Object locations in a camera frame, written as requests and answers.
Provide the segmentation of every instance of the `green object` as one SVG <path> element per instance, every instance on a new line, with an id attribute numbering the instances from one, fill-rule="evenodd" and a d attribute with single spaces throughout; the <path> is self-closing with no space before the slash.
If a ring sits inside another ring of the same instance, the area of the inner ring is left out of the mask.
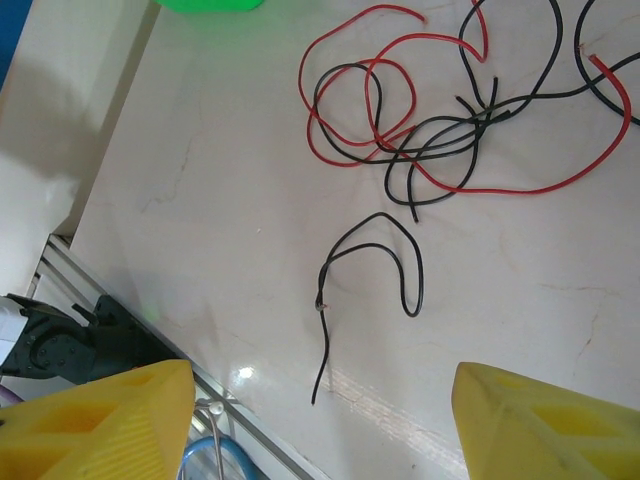
<path id="1" fill-rule="evenodd" d="M 262 0 L 156 0 L 176 12 L 221 12 L 233 10 L 251 10 L 262 3 Z"/>

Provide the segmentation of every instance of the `blue cable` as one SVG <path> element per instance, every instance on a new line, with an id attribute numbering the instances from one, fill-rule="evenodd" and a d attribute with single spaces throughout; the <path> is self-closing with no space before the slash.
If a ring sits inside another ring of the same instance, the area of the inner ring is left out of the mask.
<path id="1" fill-rule="evenodd" d="M 184 450 L 182 463 L 180 464 L 180 471 L 178 472 L 178 478 L 180 478 L 180 474 L 184 470 L 191 455 L 199 452 L 200 450 L 204 450 L 205 448 L 213 448 L 215 446 L 216 441 L 213 437 L 204 437 L 188 445 Z M 258 480 L 258 469 L 240 445 L 226 435 L 222 435 L 220 437 L 220 448 L 229 452 L 235 461 L 238 462 L 246 480 Z"/>

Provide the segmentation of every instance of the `black wire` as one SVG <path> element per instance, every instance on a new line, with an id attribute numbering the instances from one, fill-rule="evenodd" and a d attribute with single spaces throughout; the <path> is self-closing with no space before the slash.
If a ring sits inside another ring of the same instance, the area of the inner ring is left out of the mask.
<path id="1" fill-rule="evenodd" d="M 489 102 L 489 107 L 492 107 L 495 102 L 496 102 L 496 98 L 498 96 L 498 77 L 494 77 L 493 78 L 493 88 L 491 91 L 491 101 Z M 471 113 L 471 116 L 474 116 L 476 114 L 476 112 L 473 110 L 473 108 L 471 107 L 471 105 L 469 105 L 466 101 L 464 101 L 462 98 L 457 97 L 456 100 L 458 100 L 468 111 L 469 113 Z M 487 114 L 486 117 L 486 121 L 490 121 L 491 120 L 491 114 L 493 112 L 489 111 L 489 113 Z M 473 172 L 476 168 L 476 164 L 478 161 L 478 150 L 480 148 L 480 140 L 482 139 L 482 136 L 484 135 L 486 129 L 485 128 L 481 128 L 479 126 L 479 122 L 476 119 L 475 120 L 475 132 L 476 132 L 476 139 L 474 141 L 474 145 L 473 145 L 473 155 L 471 157 L 471 163 L 469 164 L 469 169 L 467 170 L 467 173 L 465 174 L 464 178 L 462 179 L 462 181 L 457 185 L 457 188 L 463 188 L 467 182 L 469 181 L 469 179 L 471 178 L 471 175 L 473 175 Z M 429 143 L 432 141 L 435 141 L 440 133 L 434 135 L 433 137 L 431 137 L 431 139 L 429 139 L 427 141 L 427 143 L 425 143 L 425 147 L 429 146 Z M 413 174 L 415 172 L 415 164 L 412 164 L 411 167 L 409 168 L 409 174 L 407 175 L 407 198 L 408 198 L 408 204 L 409 204 L 409 208 L 411 209 L 411 216 L 413 217 L 413 221 L 415 223 L 418 223 L 418 211 L 416 209 L 416 206 L 418 205 L 433 205 L 434 203 L 439 203 L 442 202 L 448 198 L 453 197 L 456 192 L 447 192 L 444 195 L 440 195 L 439 197 L 436 198 L 432 198 L 430 200 L 422 200 L 419 202 L 414 201 L 413 199 Z"/>
<path id="2" fill-rule="evenodd" d="M 362 228 L 364 225 L 369 223 L 370 221 L 383 217 L 389 220 L 393 225 L 395 225 L 402 234 L 407 237 L 416 254 L 416 263 L 418 266 L 418 299 L 416 301 L 416 306 L 413 310 L 409 308 L 407 295 L 405 291 L 405 277 L 404 277 L 404 269 L 402 268 L 402 262 L 398 258 L 398 256 L 391 250 L 389 247 L 386 247 L 380 243 L 361 243 L 354 247 L 347 248 L 340 253 L 336 253 L 338 248 L 353 235 L 357 230 Z M 320 387 L 320 380 L 322 379 L 322 374 L 324 373 L 324 369 L 327 365 L 327 361 L 329 360 L 329 348 L 330 348 L 330 338 L 329 338 L 329 329 L 327 328 L 327 320 L 324 315 L 324 310 L 326 305 L 324 304 L 324 284 L 327 279 L 327 273 L 329 272 L 329 266 L 335 262 L 336 260 L 349 255 L 350 253 L 357 252 L 358 250 L 364 250 L 366 248 L 377 248 L 387 253 L 395 262 L 396 267 L 398 268 L 398 273 L 400 275 L 400 302 L 402 303 L 402 309 L 407 314 L 407 316 L 411 318 L 415 318 L 422 310 L 422 303 L 424 301 L 424 267 L 422 265 L 422 254 L 420 253 L 420 247 L 418 246 L 418 242 L 416 242 L 415 238 L 409 233 L 409 231 L 402 226 L 400 222 L 398 222 L 395 218 L 385 212 L 377 212 L 373 215 L 368 216 L 363 221 L 358 223 L 355 227 L 351 228 L 347 233 L 345 233 L 340 239 L 336 242 L 336 244 L 329 251 L 329 255 L 327 255 L 327 260 L 320 268 L 320 273 L 318 274 L 318 295 L 316 296 L 316 310 L 320 312 L 320 320 L 322 322 L 322 332 L 324 334 L 324 355 L 322 356 L 322 363 L 320 364 L 320 369 L 318 371 L 318 376 L 316 378 L 315 385 L 313 387 L 313 393 L 311 395 L 311 404 L 315 405 L 316 403 L 316 395 L 318 394 L 318 388 Z"/>
<path id="3" fill-rule="evenodd" d="M 573 56 L 576 60 L 576 66 L 578 67 L 578 71 L 580 72 L 580 75 L 586 82 L 588 88 L 593 92 L 593 94 L 596 97 L 598 97 L 598 99 L 602 103 L 604 103 L 611 110 L 613 110 L 618 115 L 623 117 L 624 111 L 622 110 L 622 108 L 620 108 L 618 105 L 616 105 L 611 100 L 609 100 L 607 96 L 604 93 L 602 93 L 594 83 L 591 83 L 591 77 L 589 77 L 587 70 L 584 68 L 584 62 L 582 61 L 582 51 L 581 51 L 582 49 L 580 46 L 580 37 L 582 36 L 582 26 L 584 25 L 584 21 L 587 18 L 587 13 L 589 13 L 589 10 L 591 9 L 594 2 L 595 0 L 588 0 L 584 8 L 580 12 L 580 15 L 578 16 L 578 21 L 576 22 L 576 31 L 573 35 Z M 636 56 L 637 58 L 640 58 L 640 52 L 636 53 Z M 634 117 L 632 115 L 631 121 L 636 125 L 640 125 L 640 120 L 638 119 L 638 117 Z"/>
<path id="4" fill-rule="evenodd" d="M 460 27 L 460 32 L 458 34 L 458 38 L 460 38 L 461 40 L 464 37 L 466 28 L 469 24 L 469 22 L 471 21 L 471 19 L 476 15 L 477 10 L 484 4 L 486 0 L 479 0 L 469 11 L 469 13 L 467 14 L 467 16 L 465 17 L 464 21 L 462 22 L 462 25 Z M 587 90 L 592 90 L 597 96 L 598 98 L 600 98 L 608 107 L 610 107 L 611 109 L 613 109 L 614 111 L 616 111 L 619 114 L 623 114 L 622 110 L 615 104 L 613 104 L 611 101 L 609 101 L 596 87 L 596 85 L 598 83 L 600 83 L 601 81 L 603 81 L 606 77 L 604 74 L 600 74 L 597 77 L 591 79 L 586 71 L 584 71 L 584 66 L 582 64 L 582 59 L 580 58 L 580 48 L 579 48 L 579 43 L 580 43 L 580 34 L 581 34 L 581 30 L 582 30 L 582 26 L 584 23 L 584 19 L 586 17 L 586 14 L 588 13 L 591 5 L 593 4 L 595 0 L 588 0 L 584 9 L 582 10 L 580 17 L 578 19 L 578 23 L 576 25 L 576 32 L 574 35 L 574 54 L 576 55 L 576 63 L 578 65 L 578 69 L 580 70 L 584 80 L 585 80 L 585 84 L 573 89 L 573 90 L 569 90 L 566 92 L 555 92 L 555 93 L 539 93 L 540 88 L 542 87 L 544 81 L 546 80 L 546 78 L 548 77 L 551 69 L 553 68 L 553 65 L 555 64 L 561 45 L 562 45 L 562 38 L 563 38 L 563 20 L 562 20 L 562 12 L 560 10 L 560 7 L 558 5 L 558 1 L 557 0 L 549 0 L 549 4 L 553 10 L 553 14 L 554 14 L 554 19 L 555 19 L 555 26 L 556 26 L 556 33 L 555 33 L 555 41 L 554 41 L 554 46 L 553 49 L 551 51 L 549 60 L 547 61 L 545 67 L 542 69 L 542 72 L 540 74 L 540 76 L 538 77 L 538 80 L 536 81 L 536 83 L 534 84 L 531 92 L 529 94 L 526 95 L 520 95 L 517 97 L 513 97 L 507 100 L 503 100 L 501 102 L 496 103 L 496 97 L 497 97 L 497 78 L 494 78 L 494 87 L 492 90 L 492 97 L 491 97 L 491 101 L 489 103 L 489 105 L 487 106 L 483 99 L 482 99 L 482 95 L 480 93 L 480 89 L 478 87 L 478 83 L 476 81 L 475 75 L 473 73 L 473 70 L 471 68 L 471 65 L 466 57 L 466 52 L 464 51 L 463 48 L 460 48 L 460 54 L 462 57 L 462 61 L 463 64 L 465 66 L 465 70 L 467 72 L 467 75 L 469 76 L 469 80 L 471 82 L 471 87 L 474 93 L 474 96 L 476 98 L 476 101 L 478 102 L 478 104 L 482 107 L 482 110 L 478 113 L 475 112 L 475 110 L 468 104 L 468 102 L 466 102 L 465 100 L 463 100 L 461 97 L 456 97 L 456 100 L 458 100 L 458 102 L 460 102 L 466 109 L 467 111 L 469 111 L 470 116 L 467 118 L 463 118 L 463 117 L 457 117 L 457 116 L 449 116 L 449 115 L 439 115 L 439 116 L 434 116 L 434 117 L 430 117 L 427 118 L 425 120 L 423 120 L 422 122 L 418 123 L 413 130 L 411 130 L 408 135 L 403 139 L 403 141 L 401 142 L 400 146 L 398 148 L 389 148 L 387 145 L 383 145 L 380 142 L 376 142 L 378 148 L 383 151 L 386 152 L 388 154 L 391 154 L 392 157 L 390 158 L 382 158 L 382 159 L 378 159 L 378 160 L 368 160 L 366 158 L 361 158 L 358 157 L 357 155 L 354 155 L 350 152 L 345 151 L 342 147 L 340 147 L 336 141 L 333 139 L 331 133 L 324 127 L 324 125 L 322 125 L 322 123 L 320 123 L 320 128 L 322 129 L 322 133 L 324 134 L 324 137 L 327 139 L 327 142 L 329 143 L 329 145 L 336 151 L 338 152 L 340 155 L 356 161 L 356 162 L 360 162 L 360 163 L 365 163 L 365 164 L 369 164 L 369 165 L 377 165 L 377 164 L 386 164 L 388 165 L 387 170 L 386 170 L 386 174 L 385 174 L 385 178 L 384 178 L 384 190 L 385 190 L 385 194 L 387 195 L 387 197 L 394 203 L 398 204 L 398 205 L 404 205 L 404 206 L 408 206 L 411 209 L 412 212 L 412 216 L 414 221 L 418 221 L 418 215 L 417 215 L 417 211 L 416 211 L 416 207 L 417 206 L 421 206 L 421 205 L 432 205 L 438 202 L 441 202 L 443 200 L 446 200 L 448 198 L 451 198 L 453 195 L 455 195 L 455 192 L 447 192 L 439 197 L 436 198 L 432 198 L 432 199 L 428 199 L 428 200 L 415 200 L 414 199 L 414 195 L 413 195 L 413 187 L 412 187 L 412 183 L 413 183 L 413 175 L 415 173 L 416 167 L 415 164 L 416 162 L 424 162 L 424 161 L 428 161 L 428 160 L 435 160 L 435 159 L 440 159 L 440 158 L 449 158 L 449 157 L 454 157 L 457 155 L 460 155 L 468 150 L 472 150 L 472 158 L 471 158 L 471 162 L 469 164 L 469 169 L 467 170 L 467 173 L 465 174 L 464 178 L 462 179 L 462 181 L 460 182 L 460 184 L 458 184 L 458 188 L 462 188 L 464 187 L 467 182 L 470 180 L 471 176 L 473 175 L 474 171 L 475 171 L 475 167 L 477 165 L 477 158 L 478 158 L 478 151 L 479 151 L 479 145 L 480 145 L 480 140 L 483 137 L 483 135 L 486 133 L 486 131 L 489 129 L 489 127 L 496 125 L 498 123 L 504 122 L 506 120 L 512 119 L 514 118 L 516 115 L 519 115 L 533 100 L 543 100 L 543 99 L 562 99 L 562 98 L 569 98 L 572 97 L 574 95 L 578 95 L 581 94 L 583 92 L 586 92 Z M 640 59 L 640 52 L 630 55 L 626 58 L 624 58 L 623 60 L 619 61 L 618 63 L 616 63 L 615 65 L 613 65 L 612 67 L 610 67 L 609 69 L 612 72 L 617 71 L 618 69 L 628 65 L 629 63 L 636 61 Z M 343 64 L 343 65 L 338 65 L 337 67 L 334 67 L 332 69 L 330 69 L 327 73 L 325 73 L 320 80 L 318 81 L 317 85 L 316 85 L 316 89 L 314 92 L 314 105 L 313 108 L 316 112 L 318 112 L 318 95 L 319 95 L 319 91 L 322 88 L 322 85 L 324 84 L 324 82 L 329 78 L 329 76 L 331 74 L 333 74 L 334 72 L 338 71 L 338 70 L 342 70 L 344 68 L 358 68 L 360 70 L 363 71 L 367 71 L 369 66 L 367 65 L 363 65 L 361 63 L 348 63 L 348 64 Z M 374 84 L 375 84 L 375 88 L 376 88 L 376 92 L 377 92 L 377 103 L 376 103 L 376 108 L 375 108 L 375 117 L 374 117 L 374 127 L 376 128 L 376 130 L 379 129 L 379 124 L 380 124 L 380 118 L 382 115 L 382 108 L 383 108 L 383 104 L 384 104 L 384 99 L 383 99 L 383 91 L 382 91 L 382 85 L 378 79 L 378 77 L 375 75 L 375 73 L 371 73 L 371 76 L 373 77 L 374 80 Z M 517 106 L 515 109 L 512 110 L 502 110 L 507 106 L 516 104 L 516 103 L 520 103 L 519 106 Z M 411 147 L 408 148 L 407 145 L 409 144 L 409 142 L 415 137 L 415 135 L 422 130 L 424 127 L 426 127 L 427 125 L 434 123 L 434 122 L 439 122 L 439 121 L 444 121 L 444 122 L 452 122 L 451 125 L 443 128 L 442 130 L 440 130 L 439 132 L 437 132 L 436 134 L 434 134 L 427 142 L 425 142 L 421 147 Z M 638 122 L 638 120 L 633 117 L 632 121 L 636 124 L 640 124 L 640 122 Z M 441 142 L 436 142 L 436 140 L 440 139 L 441 137 L 443 137 L 444 135 L 453 132 L 456 129 L 459 129 L 460 127 L 463 126 L 470 126 L 472 127 L 472 129 L 466 133 L 460 134 L 458 136 L 456 136 L 453 139 L 447 140 L 447 141 L 441 141 Z M 470 139 L 467 143 L 464 143 L 462 146 L 457 146 L 462 144 L 465 140 Z M 447 149 L 447 147 L 454 147 L 457 146 L 456 148 L 453 149 Z M 408 169 L 408 173 L 407 173 L 407 200 L 402 200 L 398 197 L 396 197 L 392 192 L 391 192 L 391 188 L 390 188 L 390 179 L 391 179 L 391 175 L 392 172 L 394 171 L 394 166 L 396 164 L 399 163 L 412 163 L 413 165 L 411 165 Z"/>

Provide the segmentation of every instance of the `wire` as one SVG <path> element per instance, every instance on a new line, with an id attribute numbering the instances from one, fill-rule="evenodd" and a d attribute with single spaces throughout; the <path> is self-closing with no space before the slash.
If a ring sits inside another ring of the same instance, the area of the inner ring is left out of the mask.
<path id="1" fill-rule="evenodd" d="M 624 105 L 624 119 L 623 119 L 622 125 L 620 127 L 620 131 L 618 132 L 618 135 L 616 135 L 616 137 L 613 140 L 613 142 L 611 143 L 611 145 L 609 145 L 606 148 L 606 150 L 598 158 L 596 158 L 593 162 L 591 162 L 584 169 L 582 169 L 581 171 L 579 171 L 575 175 L 573 175 L 573 176 L 571 176 L 571 177 L 569 177 L 566 180 L 563 180 L 561 182 L 555 183 L 553 185 L 549 185 L 548 187 L 535 188 L 535 189 L 531 189 L 531 190 L 513 190 L 513 189 L 508 189 L 508 188 L 458 188 L 458 187 L 452 187 L 450 185 L 446 185 L 446 184 L 436 180 L 434 177 L 432 177 L 425 170 L 424 174 L 427 177 L 427 179 L 431 183 L 436 185 L 437 187 L 440 187 L 443 190 L 446 190 L 448 192 L 455 192 L 455 193 L 483 193 L 483 194 L 500 194 L 500 195 L 541 195 L 543 193 L 553 192 L 555 190 L 559 190 L 559 189 L 564 188 L 564 187 L 566 187 L 568 185 L 571 185 L 572 183 L 576 182 L 577 180 L 581 179 L 582 177 L 584 177 L 585 175 L 587 175 L 588 173 L 593 171 L 596 167 L 598 167 L 602 162 L 604 162 L 613 153 L 613 151 L 622 142 L 622 139 L 624 138 L 624 136 L 627 134 L 627 131 L 629 130 L 629 126 L 631 125 L 631 99 L 629 98 L 629 95 L 627 94 L 627 91 L 625 90 L 625 88 L 622 85 L 622 83 L 620 83 L 620 81 L 616 78 L 616 76 L 606 67 L 606 65 L 604 65 L 598 59 L 598 57 L 596 55 L 589 56 L 589 60 L 591 61 L 591 63 L 593 63 L 598 68 L 598 70 L 600 70 L 607 77 L 607 79 L 613 84 L 613 86 L 615 87 L 616 91 L 620 95 L 620 98 L 622 99 L 622 104 Z"/>
<path id="2" fill-rule="evenodd" d="M 390 248 L 380 243 L 367 242 L 367 243 L 361 243 L 354 247 L 347 248 L 346 250 L 343 250 L 340 253 L 336 253 L 336 251 L 340 248 L 340 246 L 351 235 L 353 235 L 356 231 L 358 231 L 367 223 L 379 217 L 385 218 L 389 222 L 391 222 L 398 230 L 400 230 L 400 232 L 409 240 L 409 242 L 413 246 L 413 250 L 416 255 L 416 263 L 418 267 L 418 298 L 416 301 L 416 306 L 413 310 L 409 308 L 408 301 L 407 301 L 407 295 L 405 291 L 404 269 L 402 268 L 402 262 L 400 261 L 398 256 L 393 252 L 393 250 L 391 250 Z M 342 237 L 340 237 L 340 239 L 335 243 L 335 245 L 329 251 L 329 255 L 327 255 L 327 259 L 322 265 L 322 267 L 320 268 L 320 273 L 318 274 L 318 295 L 316 296 L 315 306 L 316 306 L 316 310 L 320 313 L 320 321 L 322 323 L 322 332 L 324 336 L 324 354 L 322 356 L 320 369 L 318 370 L 318 375 L 316 377 L 316 381 L 313 387 L 313 393 L 311 394 L 312 405 L 315 405 L 316 403 L 316 396 L 318 394 L 318 389 L 320 387 L 320 380 L 322 379 L 322 374 L 324 373 L 324 369 L 329 360 L 330 338 L 329 338 L 329 329 L 327 327 L 327 320 L 324 314 L 324 311 L 327 308 L 327 305 L 324 303 L 324 285 L 327 279 L 327 273 L 329 272 L 329 267 L 336 260 L 339 260 L 340 258 L 343 258 L 349 255 L 350 253 L 353 253 L 359 250 L 364 250 L 367 248 L 376 248 L 378 250 L 382 250 L 383 252 L 387 253 L 395 262 L 396 267 L 398 268 L 398 274 L 400 277 L 400 302 L 402 304 L 402 309 L 404 310 L 405 314 L 411 318 L 415 318 L 420 313 L 420 310 L 422 310 L 422 303 L 424 301 L 424 267 L 422 264 L 422 254 L 420 253 L 420 247 L 418 246 L 418 243 L 416 242 L 415 238 L 413 238 L 413 236 L 409 233 L 409 231 L 406 228 L 404 228 L 400 222 L 398 222 L 395 218 L 393 218 L 388 213 L 377 212 L 377 213 L 374 213 L 373 215 L 368 216 L 363 221 L 361 221 L 356 226 L 354 226 L 349 231 L 347 231 L 347 233 L 342 235 Z"/>
<path id="3" fill-rule="evenodd" d="M 580 37 L 582 36 L 582 27 L 584 25 L 584 21 L 587 18 L 587 14 L 589 13 L 589 10 L 591 9 L 594 2 L 595 0 L 588 0 L 584 5 L 584 8 L 580 12 L 580 15 L 578 16 L 578 21 L 576 22 L 576 30 L 573 35 L 573 56 L 576 60 L 578 71 L 586 82 L 587 87 L 607 107 L 616 112 L 618 115 L 624 116 L 624 110 L 613 103 L 611 100 L 609 100 L 606 95 L 598 89 L 596 84 L 591 82 L 591 77 L 589 77 L 587 70 L 584 68 L 584 63 L 582 62 L 582 44 L 580 42 Z M 640 58 L 640 52 L 632 55 L 632 57 L 635 57 L 634 60 L 637 60 L 638 58 Z M 640 125 L 640 119 L 638 119 L 637 117 L 632 116 L 631 121 L 636 125 Z"/>
<path id="4" fill-rule="evenodd" d="M 484 62 L 489 55 L 489 34 L 486 26 L 486 21 L 484 19 L 484 15 L 481 11 L 481 6 L 484 4 L 486 0 L 472 0 L 472 8 L 465 17 L 458 34 L 458 38 L 450 37 L 448 35 L 442 35 L 437 33 L 410 33 L 403 35 L 392 42 L 390 42 L 385 48 L 383 48 L 378 55 L 376 55 L 373 59 L 365 59 L 355 63 L 342 64 L 338 65 L 330 69 L 327 73 L 322 75 L 316 84 L 316 88 L 313 96 L 313 103 L 309 105 L 308 100 L 304 96 L 303 88 L 302 88 L 302 76 L 304 70 L 304 64 L 307 59 L 307 56 L 312 48 L 314 48 L 320 41 L 323 41 L 329 38 L 331 35 L 337 33 L 343 28 L 346 28 L 355 20 L 361 18 L 367 13 L 374 11 L 376 9 L 386 9 L 388 5 L 381 5 L 378 7 L 371 7 L 360 14 L 353 17 L 351 20 L 345 22 L 341 26 L 336 29 L 328 32 L 327 34 L 320 37 L 320 39 L 316 40 L 312 43 L 312 45 L 306 50 L 305 55 L 301 61 L 299 75 L 298 75 L 298 88 L 300 91 L 300 95 L 305 102 L 305 106 L 309 110 L 309 119 L 307 122 L 307 140 L 309 142 L 309 146 L 318 158 L 326 163 L 331 165 L 336 165 L 340 167 L 354 167 L 359 164 L 387 164 L 387 172 L 385 174 L 384 179 L 384 187 L 385 193 L 389 197 L 391 201 L 400 205 L 409 206 L 412 212 L 412 216 L 414 221 L 418 221 L 418 215 L 416 212 L 416 207 L 418 205 L 430 205 L 434 203 L 438 203 L 445 199 L 452 197 L 456 193 L 467 193 L 467 194 L 481 194 L 481 193 L 492 193 L 492 194 L 504 194 L 504 195 L 539 195 L 543 193 L 552 192 L 554 190 L 558 190 L 560 188 L 564 188 L 571 183 L 576 182 L 581 179 L 593 169 L 598 167 L 611 153 L 617 148 L 617 146 L 622 141 L 622 138 L 628 131 L 629 125 L 626 119 L 623 119 L 623 124 L 621 126 L 620 133 L 612 142 L 612 144 L 600 155 L 596 160 L 591 162 L 586 168 L 578 172 L 577 174 L 569 177 L 566 180 L 558 182 L 556 184 L 531 189 L 531 190 L 518 190 L 518 189 L 496 189 L 496 188 L 468 188 L 466 185 L 473 175 L 478 160 L 478 151 L 479 144 L 482 136 L 486 133 L 487 129 L 493 125 L 497 125 L 501 122 L 514 118 L 516 115 L 522 113 L 526 107 L 534 100 L 538 99 L 561 99 L 568 98 L 574 95 L 578 95 L 582 92 L 585 92 L 589 89 L 598 91 L 596 85 L 604 79 L 610 81 L 616 90 L 618 91 L 620 97 L 623 100 L 623 107 L 630 107 L 630 100 L 627 93 L 624 91 L 624 87 L 618 81 L 618 79 L 613 75 L 613 72 L 622 68 L 625 65 L 637 60 L 640 58 L 640 52 L 634 55 L 631 55 L 622 61 L 614 64 L 612 67 L 607 68 L 602 62 L 598 60 L 596 56 L 589 57 L 589 60 L 596 65 L 596 67 L 600 70 L 600 75 L 594 79 L 585 77 L 585 85 L 578 87 L 574 90 L 570 90 L 567 92 L 557 92 L 557 93 L 539 93 L 540 88 L 542 87 L 544 81 L 549 75 L 553 65 L 555 64 L 560 47 L 562 44 L 563 38 L 563 20 L 562 20 L 562 12 L 558 5 L 557 0 L 549 0 L 549 5 L 553 11 L 554 19 L 555 19 L 555 40 L 553 43 L 553 48 L 551 49 L 551 53 L 549 56 L 549 60 L 545 64 L 545 67 L 542 69 L 540 76 L 536 80 L 531 92 L 528 95 L 521 95 L 518 97 L 514 97 L 511 99 L 503 100 L 501 102 L 497 102 L 497 85 L 498 79 L 494 78 L 494 85 L 492 89 L 491 101 L 489 105 L 486 105 L 483 101 L 482 95 L 480 93 L 480 89 L 478 87 L 478 83 L 475 79 L 475 75 L 471 68 L 471 64 L 469 63 L 466 52 L 470 52 L 472 56 L 480 63 Z M 589 0 L 585 8 L 583 9 L 581 16 L 578 20 L 578 24 L 576 26 L 576 32 L 574 36 L 574 42 L 576 44 L 576 54 L 579 56 L 579 38 L 580 32 L 582 29 L 582 23 L 584 22 L 584 17 L 588 12 L 590 6 L 593 4 L 594 0 Z M 414 17 L 421 19 L 423 23 L 426 23 L 426 20 L 423 16 L 415 11 L 410 11 L 408 9 L 403 10 L 403 13 L 408 13 L 413 15 Z M 468 24 L 471 19 L 477 16 L 478 21 L 482 30 L 482 41 L 483 48 L 482 54 L 478 52 L 474 47 L 464 41 L 464 34 Z M 390 50 L 395 48 L 397 45 L 413 40 L 413 39 L 431 39 L 431 40 L 440 40 L 446 41 L 450 43 L 457 44 L 459 46 L 461 58 L 465 67 L 465 70 L 469 76 L 472 90 L 476 101 L 481 106 L 482 110 L 477 112 L 471 107 L 471 105 L 466 102 L 461 97 L 457 96 L 456 100 L 464 106 L 464 108 L 469 112 L 470 116 L 467 118 L 457 117 L 457 116 L 436 116 L 428 118 L 422 122 L 419 122 L 415 125 L 406 127 L 405 122 L 408 121 L 408 118 L 412 116 L 415 110 L 415 106 L 417 103 L 417 94 L 415 86 L 411 80 L 411 77 L 408 75 L 406 69 L 404 69 L 397 62 L 384 58 Z M 582 64 L 581 59 L 578 58 L 577 63 L 579 65 Z M 401 119 L 400 122 L 396 123 L 392 128 L 386 131 L 380 131 L 379 125 L 382 117 L 382 108 L 384 104 L 383 99 L 383 91 L 382 85 L 379 81 L 379 78 L 375 74 L 375 70 L 380 65 L 387 65 L 398 70 L 406 83 L 410 94 L 411 94 L 411 104 L 410 107 L 405 114 L 405 116 Z M 327 91 L 329 86 L 343 73 L 351 69 L 360 69 L 365 71 L 365 81 L 364 81 L 364 93 L 365 93 L 365 106 L 367 110 L 367 119 L 369 123 L 369 127 L 373 134 L 373 140 L 368 140 L 365 142 L 353 142 L 353 141 L 345 141 L 346 139 L 341 136 L 335 128 L 333 128 L 325 119 L 320 115 L 319 104 L 323 98 L 324 93 Z M 374 88 L 371 90 L 369 88 L 371 80 L 374 83 Z M 502 110 L 504 107 L 512 106 L 517 104 L 515 107 L 510 110 Z M 619 109 L 623 116 L 625 116 L 625 111 Z M 342 157 L 350 160 L 350 162 L 342 162 L 338 160 L 332 160 L 321 154 L 316 148 L 313 135 L 312 135 L 312 127 L 315 121 L 318 121 L 320 126 L 320 130 L 327 140 L 328 144 L 338 152 Z M 416 135 L 419 131 L 424 129 L 427 125 L 435 124 L 435 122 L 449 122 L 450 125 L 443 128 L 435 135 L 432 135 L 430 139 L 428 139 L 422 146 L 420 147 L 408 147 L 409 143 L 416 138 Z M 457 134 L 453 139 L 448 139 L 446 141 L 442 140 L 447 134 L 450 134 L 461 127 L 470 127 L 469 131 L 462 134 Z M 400 145 L 398 147 L 394 146 L 394 143 L 399 142 Z M 372 143 L 375 143 L 377 146 L 376 150 L 371 151 L 366 156 L 356 155 L 352 152 L 347 152 L 344 148 L 340 146 L 340 144 L 344 144 L 350 147 L 364 147 L 369 146 Z M 439 158 L 452 158 L 457 155 L 460 155 L 468 150 L 472 150 L 472 159 L 469 164 L 469 168 L 467 169 L 467 173 L 464 175 L 463 179 L 457 186 L 446 185 L 436 178 L 434 178 L 427 170 L 426 161 L 435 160 Z M 392 156 L 389 158 L 377 158 L 380 153 L 391 154 Z M 394 171 L 394 165 L 397 163 L 411 163 L 411 166 L 407 173 L 407 200 L 403 200 L 398 198 L 395 194 L 391 192 L 390 189 L 390 178 L 392 172 Z M 413 193 L 413 175 L 415 171 L 418 170 L 428 181 L 430 181 L 433 185 L 444 190 L 442 195 L 436 196 L 435 198 L 428 200 L 417 200 L 415 199 L 415 195 Z"/>
<path id="5" fill-rule="evenodd" d="M 0 398 L 6 400 L 9 405 L 15 405 L 16 403 L 24 402 L 22 397 L 2 384 L 0 384 Z"/>
<path id="6" fill-rule="evenodd" d="M 180 471 L 178 472 L 178 478 L 180 478 L 180 475 L 184 471 L 191 455 L 198 453 L 201 450 L 212 447 L 216 447 L 216 441 L 214 437 L 204 437 L 188 445 L 184 450 L 182 463 L 180 464 Z M 244 478 L 246 480 L 258 480 L 258 469 L 249 458 L 249 455 L 247 455 L 247 453 L 238 443 L 236 443 L 230 437 L 222 435 L 220 437 L 220 448 L 229 452 L 233 459 L 238 463 L 238 466 L 240 467 L 240 470 L 242 470 L 242 474 L 244 475 Z"/>

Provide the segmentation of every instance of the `yellow plastic part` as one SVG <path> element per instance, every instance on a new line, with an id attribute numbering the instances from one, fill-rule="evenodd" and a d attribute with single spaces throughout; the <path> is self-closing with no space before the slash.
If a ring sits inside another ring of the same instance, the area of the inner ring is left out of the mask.
<path id="1" fill-rule="evenodd" d="M 477 363 L 452 403 L 471 480 L 640 479 L 640 412 Z"/>
<path id="2" fill-rule="evenodd" d="M 0 480 L 174 480 L 194 389 L 169 360 L 2 409 Z"/>

